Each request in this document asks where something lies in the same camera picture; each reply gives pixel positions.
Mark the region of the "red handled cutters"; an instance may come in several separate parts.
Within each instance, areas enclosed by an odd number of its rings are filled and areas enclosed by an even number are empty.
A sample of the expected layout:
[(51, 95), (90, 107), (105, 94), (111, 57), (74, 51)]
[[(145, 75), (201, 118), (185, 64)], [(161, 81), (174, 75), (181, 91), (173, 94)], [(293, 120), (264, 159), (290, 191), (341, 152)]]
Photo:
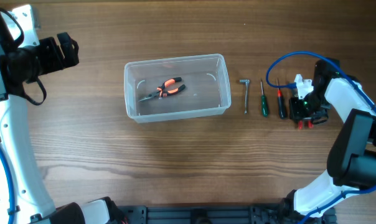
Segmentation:
[(298, 129), (303, 129), (304, 127), (312, 129), (314, 127), (314, 124), (310, 119), (299, 120), (297, 122), (297, 127)]

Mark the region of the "black red handled screwdriver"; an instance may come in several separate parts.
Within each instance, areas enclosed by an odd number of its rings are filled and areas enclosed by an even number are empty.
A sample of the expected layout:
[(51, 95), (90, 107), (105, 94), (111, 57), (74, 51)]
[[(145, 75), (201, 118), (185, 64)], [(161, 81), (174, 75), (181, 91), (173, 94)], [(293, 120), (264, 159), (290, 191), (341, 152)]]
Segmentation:
[(281, 88), (278, 87), (277, 91), (277, 100), (278, 100), (278, 114), (281, 119), (287, 118), (287, 110), (284, 104), (284, 96), (282, 94)]

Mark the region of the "green handled screwdriver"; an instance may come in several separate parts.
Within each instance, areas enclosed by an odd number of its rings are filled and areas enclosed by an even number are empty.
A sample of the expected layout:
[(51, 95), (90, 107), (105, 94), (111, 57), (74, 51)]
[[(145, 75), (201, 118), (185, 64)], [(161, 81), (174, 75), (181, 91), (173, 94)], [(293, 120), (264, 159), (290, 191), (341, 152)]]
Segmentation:
[(268, 102), (264, 93), (263, 81), (260, 80), (261, 87), (261, 112), (264, 117), (268, 116)]

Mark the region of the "orange black needle-nose pliers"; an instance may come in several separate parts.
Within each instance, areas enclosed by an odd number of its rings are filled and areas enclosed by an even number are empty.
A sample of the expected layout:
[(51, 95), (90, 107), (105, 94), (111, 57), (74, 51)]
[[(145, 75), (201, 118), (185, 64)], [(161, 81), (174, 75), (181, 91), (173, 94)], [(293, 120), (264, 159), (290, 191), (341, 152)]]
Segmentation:
[(179, 83), (181, 81), (182, 81), (181, 77), (175, 77), (175, 78), (168, 79), (162, 85), (158, 86), (154, 92), (147, 94), (146, 96), (142, 97), (138, 101), (146, 101), (146, 100), (150, 100), (150, 99), (153, 99), (153, 98), (165, 98), (165, 97), (168, 97), (168, 96), (176, 95), (176, 94), (182, 92), (183, 90), (185, 90), (185, 88), (186, 88), (185, 84), (182, 84), (180, 87), (172, 89), (172, 90), (168, 90), (167, 88), (169, 86), (171, 86), (175, 83)]

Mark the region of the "clear plastic container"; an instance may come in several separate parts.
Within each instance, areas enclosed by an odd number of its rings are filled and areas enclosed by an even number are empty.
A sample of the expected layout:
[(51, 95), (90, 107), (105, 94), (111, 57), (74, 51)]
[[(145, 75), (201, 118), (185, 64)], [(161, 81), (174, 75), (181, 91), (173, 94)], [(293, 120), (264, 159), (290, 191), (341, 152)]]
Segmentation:
[(127, 63), (124, 91), (126, 113), (137, 123), (219, 115), (232, 104), (220, 54)]

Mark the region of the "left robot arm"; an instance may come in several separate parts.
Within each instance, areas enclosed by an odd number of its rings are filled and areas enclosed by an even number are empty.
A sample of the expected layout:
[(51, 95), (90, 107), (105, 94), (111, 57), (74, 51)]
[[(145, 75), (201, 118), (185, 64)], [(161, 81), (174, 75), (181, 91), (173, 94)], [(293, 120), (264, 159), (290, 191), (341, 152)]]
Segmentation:
[(45, 188), (29, 137), (26, 83), (79, 63), (67, 33), (39, 39), (36, 10), (0, 8), (0, 223), (128, 223), (108, 197), (56, 207)]

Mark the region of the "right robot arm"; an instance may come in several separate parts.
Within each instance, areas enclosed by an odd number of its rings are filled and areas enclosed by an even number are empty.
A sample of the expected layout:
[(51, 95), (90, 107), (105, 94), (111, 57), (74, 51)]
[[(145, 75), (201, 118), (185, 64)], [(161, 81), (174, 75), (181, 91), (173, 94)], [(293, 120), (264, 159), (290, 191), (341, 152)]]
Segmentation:
[(318, 60), (314, 77), (296, 75), (289, 115), (298, 128), (328, 120), (334, 108), (343, 127), (329, 151), (326, 170), (280, 203), (281, 223), (329, 223), (327, 213), (343, 200), (376, 190), (376, 106), (367, 102), (358, 79), (343, 75), (340, 62)]

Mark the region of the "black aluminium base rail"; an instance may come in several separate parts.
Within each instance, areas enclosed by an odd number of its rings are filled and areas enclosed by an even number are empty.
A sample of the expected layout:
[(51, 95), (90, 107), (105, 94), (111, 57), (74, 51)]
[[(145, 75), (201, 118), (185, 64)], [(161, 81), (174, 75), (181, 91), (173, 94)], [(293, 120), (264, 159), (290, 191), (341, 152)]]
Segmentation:
[(277, 204), (250, 206), (146, 207), (120, 206), (131, 224), (279, 224), (299, 223), (303, 216), (283, 217)]

